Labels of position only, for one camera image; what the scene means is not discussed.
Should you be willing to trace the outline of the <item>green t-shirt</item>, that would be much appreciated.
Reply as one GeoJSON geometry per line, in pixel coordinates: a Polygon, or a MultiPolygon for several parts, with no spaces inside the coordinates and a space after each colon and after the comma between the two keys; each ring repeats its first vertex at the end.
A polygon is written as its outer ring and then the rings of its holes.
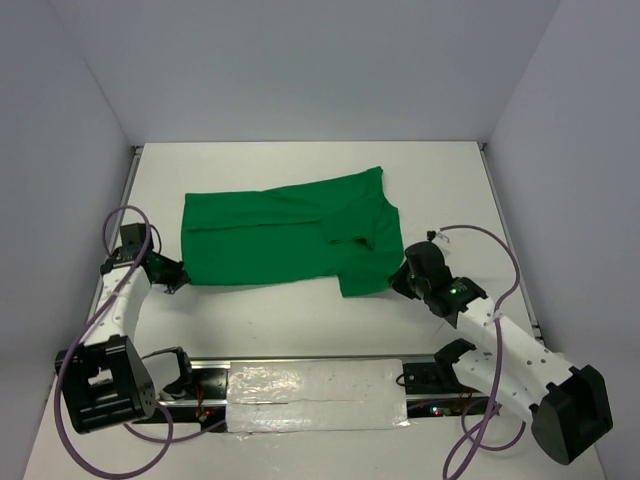
{"type": "Polygon", "coordinates": [[[344,297],[376,294],[403,260],[383,170],[263,191],[188,193],[181,253],[192,284],[255,286],[335,277],[344,297]]]}

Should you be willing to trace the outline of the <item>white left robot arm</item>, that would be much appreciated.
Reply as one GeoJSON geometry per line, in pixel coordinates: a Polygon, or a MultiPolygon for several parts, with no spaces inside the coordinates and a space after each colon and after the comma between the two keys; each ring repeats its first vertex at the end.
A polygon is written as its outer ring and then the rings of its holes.
{"type": "Polygon", "coordinates": [[[105,311],[74,349],[63,375],[62,396],[79,434],[148,419],[157,398],[182,396],[193,384],[183,348],[139,355],[133,342],[152,287],[173,294],[189,283],[184,263],[151,251],[131,270],[133,265],[134,255],[120,249],[101,265],[99,306],[105,311]]]}

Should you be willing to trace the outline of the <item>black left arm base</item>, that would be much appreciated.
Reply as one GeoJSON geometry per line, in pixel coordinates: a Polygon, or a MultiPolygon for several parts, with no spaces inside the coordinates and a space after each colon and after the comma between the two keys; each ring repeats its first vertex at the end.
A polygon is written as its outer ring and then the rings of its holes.
{"type": "Polygon", "coordinates": [[[156,400],[176,423],[224,431],[230,363],[191,358],[182,347],[142,356],[154,383],[156,400]]]}

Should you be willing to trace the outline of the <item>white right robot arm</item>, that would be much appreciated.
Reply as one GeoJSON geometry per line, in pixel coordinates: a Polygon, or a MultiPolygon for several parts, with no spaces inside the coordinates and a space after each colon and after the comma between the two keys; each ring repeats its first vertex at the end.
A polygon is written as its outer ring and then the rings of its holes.
{"type": "Polygon", "coordinates": [[[458,334],[435,353],[431,364],[404,367],[408,393],[469,388],[493,395],[529,425],[539,447],[562,465],[612,429],[602,374],[548,350],[497,312],[493,300],[470,279],[453,277],[446,266],[426,275],[417,264],[405,262],[389,283],[397,293],[423,301],[458,334]]]}

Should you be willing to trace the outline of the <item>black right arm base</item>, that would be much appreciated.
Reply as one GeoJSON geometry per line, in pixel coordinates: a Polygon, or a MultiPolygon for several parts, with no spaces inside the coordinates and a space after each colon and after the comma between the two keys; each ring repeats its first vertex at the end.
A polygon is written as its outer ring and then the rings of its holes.
{"type": "Polygon", "coordinates": [[[453,364],[463,353],[475,348],[466,340],[455,340],[429,360],[410,360],[402,365],[396,384],[407,396],[407,415],[413,418],[440,418],[481,414],[488,396],[461,384],[453,364]]]}

